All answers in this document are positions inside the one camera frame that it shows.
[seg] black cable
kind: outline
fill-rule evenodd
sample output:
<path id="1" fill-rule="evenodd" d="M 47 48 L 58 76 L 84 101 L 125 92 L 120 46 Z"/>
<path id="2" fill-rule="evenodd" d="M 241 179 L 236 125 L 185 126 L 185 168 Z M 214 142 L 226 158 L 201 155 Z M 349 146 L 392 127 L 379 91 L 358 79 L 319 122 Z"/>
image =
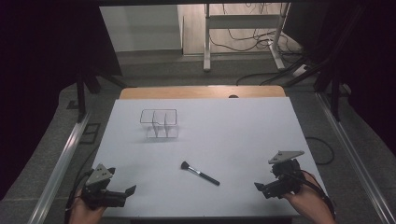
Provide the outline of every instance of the black cable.
<path id="1" fill-rule="evenodd" d="M 321 185 L 319 184 L 319 182 L 317 181 L 317 179 L 314 177 L 314 175 L 312 175 L 311 173 L 308 173 L 307 171 L 305 171 L 305 170 L 300 170 L 301 172 L 304 172 L 304 173 L 306 173 L 306 174 L 308 174 L 308 175 L 310 175 L 314 180 L 315 180 L 315 182 L 317 183 L 317 185 L 320 187 L 320 189 L 321 190 L 323 190 L 323 188 L 321 187 Z"/>
<path id="2" fill-rule="evenodd" d="M 87 163 L 87 161 L 90 159 L 90 157 L 92 156 L 93 152 L 96 151 L 98 148 L 99 148 L 99 145 L 96 146 L 96 147 L 94 147 L 93 150 L 92 150 L 92 151 L 90 152 L 90 154 L 88 155 L 88 157 L 85 159 L 85 161 L 84 161 L 84 162 L 82 163 L 82 165 L 79 167 L 73 187 L 76 186 L 76 182 L 77 182 L 77 179 L 78 179 L 78 177 L 79 177 L 79 174 L 80 174 L 81 171 L 82 171 L 82 168 L 83 168 L 84 165 Z"/>
<path id="3" fill-rule="evenodd" d="M 294 68 L 297 67 L 298 65 L 303 64 L 304 61 L 305 61 L 305 57 L 300 58 L 297 62 L 295 62 L 295 63 L 293 63 L 291 66 L 289 66 L 286 70 L 284 70 L 284 71 L 282 71 L 281 73 L 279 73 L 278 76 L 276 76 L 276 77 L 271 77 L 271 78 L 268 78 L 268 79 L 264 80 L 262 83 L 260 83 L 260 86 L 262 86 L 262 85 L 264 85 L 264 84 L 267 84 L 267 83 L 270 83 L 270 82 L 272 82 L 272 81 L 275 81 L 275 80 L 277 80 L 277 79 L 280 79 L 280 78 L 282 78 L 282 77 L 288 75 L 289 72 L 290 72 L 292 69 L 294 69 Z"/>
<path id="4" fill-rule="evenodd" d="M 81 181 L 87 177 L 90 176 L 93 173 L 93 169 L 91 169 L 88 172 L 85 172 L 82 176 L 79 176 L 82 168 L 84 167 L 84 165 L 87 163 L 88 159 L 91 157 L 91 155 L 93 154 L 94 151 L 96 151 L 99 148 L 99 145 L 96 146 L 88 155 L 88 157 L 85 159 L 85 161 L 82 163 L 82 165 L 79 167 L 78 169 L 78 173 L 76 175 L 75 181 L 73 183 L 73 188 L 70 190 L 70 194 L 69 194 L 69 198 L 67 200 L 66 203 L 66 207 L 65 207 L 65 211 L 64 211 L 64 223 L 68 224 L 69 223 L 69 219 L 70 219 L 70 215 L 71 215 L 71 209 L 72 209 L 72 205 L 74 200 L 78 197 L 76 197 L 76 191 L 77 191 L 77 187 L 78 185 L 81 183 Z"/>
<path id="5" fill-rule="evenodd" d="M 311 188 L 312 190 L 314 190 L 319 197 L 323 200 L 323 202 L 326 203 L 326 205 L 328 206 L 330 213 L 332 214 L 332 218 L 335 219 L 335 211 L 334 211 L 334 207 L 332 206 L 332 201 L 330 200 L 330 198 L 326 195 L 326 193 L 324 192 L 324 190 L 322 189 L 322 187 L 318 187 L 315 184 L 305 180 L 305 179 L 301 179 L 298 176 L 295 175 L 290 175 L 287 173 L 282 173 L 282 175 L 286 175 L 294 180 L 297 180 L 298 182 L 300 182 L 301 184 L 305 184 L 307 185 L 309 188 Z"/>
<path id="6" fill-rule="evenodd" d="M 293 50 L 291 50 L 291 49 L 289 48 L 289 38 L 288 38 L 287 36 L 285 36 L 285 35 L 280 35 L 280 36 L 286 39 L 286 45 L 285 45 L 285 47 L 286 47 L 286 49 L 288 49 L 289 52 L 291 52 L 291 53 L 293 53 L 293 54 L 302 54 L 302 53 L 300 53 L 300 52 L 293 51 Z"/>
<path id="7" fill-rule="evenodd" d="M 264 39 L 264 40 L 258 40 L 256 43 L 256 48 L 257 49 L 266 49 L 268 48 L 271 44 L 268 44 L 268 41 L 271 41 L 271 39 Z"/>
<path id="8" fill-rule="evenodd" d="M 260 9 L 260 14 L 262 14 L 262 11 L 263 11 L 264 6 L 267 6 L 267 5 L 262 4 L 262 8 Z M 225 5 L 224 5 L 224 4 L 222 4 L 222 8 L 223 8 L 223 13 L 224 13 L 224 15 L 227 15 L 228 12 L 227 12 L 227 10 L 225 9 Z M 257 49 L 265 49 L 265 48 L 267 48 L 269 45 L 268 45 L 268 44 L 263 45 L 262 42 L 268 41 L 268 40 L 270 40 L 270 39 L 264 39 L 264 40 L 262 40 L 261 38 L 262 38 L 263 36 L 265 36 L 265 35 L 269 35 L 269 34 L 271 34 L 271 33 L 274 32 L 274 31 L 272 31 L 272 32 L 269 32 L 269 33 L 266 33 L 266 34 L 263 34 L 263 35 L 256 35 L 256 31 L 257 31 L 258 29 L 255 29 L 254 32 L 253 32 L 253 36 L 250 36 L 250 37 L 243 37 L 243 38 L 236 38 L 236 37 L 233 37 L 233 35 L 231 34 L 231 30 L 230 30 L 230 29 L 227 29 L 227 30 L 228 30 L 228 34 L 230 35 L 231 39 L 233 39 L 233 40 L 248 40 L 248 39 L 255 39 L 255 40 L 256 40 L 256 45 L 255 45 L 254 47 L 256 47 Z M 227 48 L 227 49 L 232 49 L 232 50 L 235 50 L 235 51 L 248 51 L 248 50 L 250 50 L 250 49 L 254 49 L 254 47 L 249 48 L 249 49 L 233 49 L 233 48 L 231 48 L 231 47 L 229 47 L 229 46 L 220 45 L 220 44 L 215 44 L 215 43 L 213 42 L 213 40 L 211 40 L 211 42 L 212 42 L 214 45 L 216 45 L 216 46 L 224 47 L 224 48 Z"/>
<path id="9" fill-rule="evenodd" d="M 212 44 L 215 45 L 215 46 L 224 47 L 224 48 L 226 48 L 226 49 L 232 49 L 232 50 L 240 51 L 240 52 L 248 51 L 248 50 L 250 50 L 250 49 L 254 49 L 254 48 L 256 48 L 256 46 L 258 45 L 258 43 L 263 42 L 263 41 L 268 41 L 268 40 L 269 40 L 269 39 L 260 40 L 260 42 L 256 43 L 254 46 L 252 46 L 251 48 L 248 48 L 248 49 L 233 49 L 233 48 L 231 48 L 231 47 L 229 47 L 229 46 L 221 45 L 221 44 L 217 44 L 217 43 L 213 42 L 212 37 L 211 37 L 210 35 L 209 35 L 209 39 L 210 39 L 210 42 L 212 42 Z"/>
<path id="10" fill-rule="evenodd" d="M 248 77 L 257 77 L 257 76 L 265 76 L 265 75 L 276 75 L 276 74 L 279 74 L 279 73 L 276 72 L 276 73 L 257 73 L 257 74 L 250 74 L 250 75 L 247 75 L 247 76 L 243 76 L 243 77 L 238 78 L 238 79 L 236 80 L 235 85 L 238 86 L 238 85 L 239 85 L 239 82 L 240 82 L 242 79 L 245 79 L 245 78 L 248 78 Z"/>
<path id="11" fill-rule="evenodd" d="M 248 13 L 249 15 L 251 15 L 251 13 L 254 11 L 254 9 L 256 9 L 257 4 L 254 4 L 254 8 L 250 10 L 250 12 Z"/>
<path id="12" fill-rule="evenodd" d="M 297 62 L 298 62 L 298 60 L 295 61 L 295 62 L 291 62 L 291 61 L 289 61 L 289 59 L 286 59 L 286 58 L 285 58 L 285 55 L 294 55 L 294 54 L 282 54 L 282 53 L 280 53 L 279 55 L 280 55 L 280 57 L 282 58 L 282 60 L 285 61 L 285 62 L 287 62 L 287 63 L 297 63 Z"/>
<path id="13" fill-rule="evenodd" d="M 330 144 L 328 144 L 328 143 L 325 142 L 324 140 L 322 140 L 322 139 L 320 139 L 320 138 L 316 138 L 316 137 L 306 137 L 305 139 L 306 139 L 306 140 L 309 140 L 309 139 L 317 140 L 317 141 L 323 143 L 324 145 L 326 145 L 326 147 L 330 150 L 330 152 L 331 152 L 331 154 L 332 154 L 332 156 L 330 157 L 330 159 L 329 159 L 328 161 L 325 161 L 325 162 L 316 162 L 316 161 L 315 161 L 315 164 L 316 164 L 316 165 L 328 165 L 328 164 L 332 163 L 332 161 L 334 161 L 334 155 L 335 155 L 335 153 L 334 153 L 334 149 L 332 148 L 332 146 L 330 146 Z"/>
<path id="14" fill-rule="evenodd" d="M 262 8 L 260 8 L 260 10 L 259 10 L 259 14 L 261 15 L 262 14 L 262 12 L 264 11 L 264 7 L 266 7 L 267 8 L 267 14 L 268 14 L 268 6 L 267 5 L 265 5 L 265 4 L 262 4 Z M 262 35 L 258 35 L 258 38 L 255 38 L 255 34 L 256 34 L 256 31 L 257 30 L 259 30 L 260 31 L 260 29 L 254 29 L 254 31 L 253 31 L 253 38 L 256 40 L 256 41 L 258 41 L 261 37 L 262 37 Z"/>

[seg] brush bristles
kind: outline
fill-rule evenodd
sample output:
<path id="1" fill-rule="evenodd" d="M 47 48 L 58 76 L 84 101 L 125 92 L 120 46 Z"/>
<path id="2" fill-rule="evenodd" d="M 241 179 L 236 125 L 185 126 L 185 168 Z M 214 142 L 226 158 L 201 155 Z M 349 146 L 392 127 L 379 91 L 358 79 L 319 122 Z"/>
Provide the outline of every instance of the brush bristles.
<path id="1" fill-rule="evenodd" d="M 181 169 L 183 170 L 187 170 L 189 169 L 189 164 L 186 161 L 183 161 L 183 163 L 181 163 Z"/>

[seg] transparent divider box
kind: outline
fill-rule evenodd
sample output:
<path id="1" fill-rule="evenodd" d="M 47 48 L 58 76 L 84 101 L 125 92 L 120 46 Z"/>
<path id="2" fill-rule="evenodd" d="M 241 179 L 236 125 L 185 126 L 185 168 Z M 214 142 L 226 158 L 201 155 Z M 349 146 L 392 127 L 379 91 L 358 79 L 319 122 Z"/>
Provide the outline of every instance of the transparent divider box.
<path id="1" fill-rule="evenodd" d="M 142 111 L 140 123 L 148 129 L 148 138 L 178 137 L 175 109 L 145 109 Z"/>

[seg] brush handle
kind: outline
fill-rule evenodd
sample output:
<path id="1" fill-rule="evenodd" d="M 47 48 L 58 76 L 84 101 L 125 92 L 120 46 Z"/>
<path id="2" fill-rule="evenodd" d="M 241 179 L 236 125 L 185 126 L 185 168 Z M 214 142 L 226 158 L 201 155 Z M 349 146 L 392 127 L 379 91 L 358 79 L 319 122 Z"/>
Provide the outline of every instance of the brush handle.
<path id="1" fill-rule="evenodd" d="M 219 182 L 219 181 L 215 180 L 214 178 L 212 178 L 212 177 L 210 177 L 210 176 L 208 176 L 208 175 L 206 175 L 206 174 L 204 174 L 204 173 L 200 173 L 199 175 L 200 175 L 202 178 L 204 178 L 204 179 L 206 179 L 206 180 L 212 182 L 213 184 L 215 184 L 215 185 L 217 185 L 217 186 L 220 185 L 220 182 Z"/>

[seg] makeup brush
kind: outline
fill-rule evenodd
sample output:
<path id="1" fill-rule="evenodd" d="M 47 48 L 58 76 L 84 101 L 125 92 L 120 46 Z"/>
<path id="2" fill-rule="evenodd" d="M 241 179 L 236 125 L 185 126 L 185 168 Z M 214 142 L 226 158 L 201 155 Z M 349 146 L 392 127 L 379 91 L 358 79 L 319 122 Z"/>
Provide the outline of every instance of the makeup brush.
<path id="1" fill-rule="evenodd" d="M 210 177 L 210 176 L 208 176 L 208 175 L 206 175 L 206 174 L 204 174 L 204 173 L 198 171 L 197 169 L 194 169 L 194 168 L 190 167 L 189 164 L 188 164 L 186 161 L 183 161 L 183 162 L 181 163 L 181 169 L 183 169 L 183 170 L 189 170 L 189 171 L 192 172 L 193 174 L 196 174 L 196 175 L 202 177 L 203 179 L 206 179 L 206 180 L 212 182 L 213 184 L 215 184 L 215 185 L 217 185 L 217 186 L 220 185 L 220 182 L 219 182 L 219 181 L 217 181 L 217 180 L 215 180 L 214 178 L 212 178 L 212 177 Z"/>

